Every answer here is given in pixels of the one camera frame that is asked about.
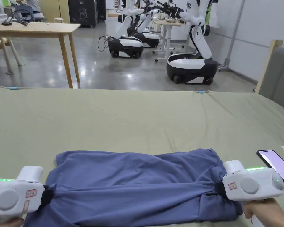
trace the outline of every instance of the gray headboard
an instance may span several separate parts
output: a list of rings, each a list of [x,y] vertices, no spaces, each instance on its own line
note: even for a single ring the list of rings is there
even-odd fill
[[[259,94],[284,107],[284,47],[273,49]]]

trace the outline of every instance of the bed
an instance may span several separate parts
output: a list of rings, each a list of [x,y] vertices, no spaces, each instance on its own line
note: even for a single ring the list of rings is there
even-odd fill
[[[213,148],[223,161],[264,166],[257,150],[283,159],[284,108],[255,93],[19,89],[0,87],[0,177],[25,165],[55,167],[69,150],[151,155]],[[284,209],[284,195],[277,199]],[[251,226],[244,217],[194,226]]]

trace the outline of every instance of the smartphone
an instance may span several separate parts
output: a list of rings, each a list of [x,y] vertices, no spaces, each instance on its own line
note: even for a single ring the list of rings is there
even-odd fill
[[[284,160],[274,150],[258,150],[257,155],[268,167],[278,172],[284,181]]]

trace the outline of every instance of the human hand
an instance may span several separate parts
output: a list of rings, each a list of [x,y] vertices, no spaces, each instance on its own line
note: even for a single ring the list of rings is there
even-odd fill
[[[243,206],[247,219],[253,214],[265,227],[284,227],[284,212],[275,199],[251,201]]]
[[[23,218],[13,218],[4,224],[1,224],[0,227],[20,227],[23,224],[24,224]]]

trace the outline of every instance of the polished floor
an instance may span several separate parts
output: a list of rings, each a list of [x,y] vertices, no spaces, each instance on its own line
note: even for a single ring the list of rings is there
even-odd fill
[[[79,28],[74,33],[81,80],[79,85],[76,83],[68,37],[65,38],[74,88],[252,92],[255,87],[233,72],[217,72],[210,86],[176,85],[167,77],[166,61],[155,63],[155,55],[149,49],[145,49],[141,59],[113,59],[108,49],[100,52],[97,46],[99,37],[109,34],[109,26],[112,27],[114,24],[101,23],[95,29]],[[12,40],[26,65],[18,67],[11,49],[7,47],[14,74],[6,75],[7,68],[0,50],[0,86],[68,88],[58,39]],[[173,46],[182,49],[179,44]],[[103,43],[100,43],[100,49],[103,49]]]

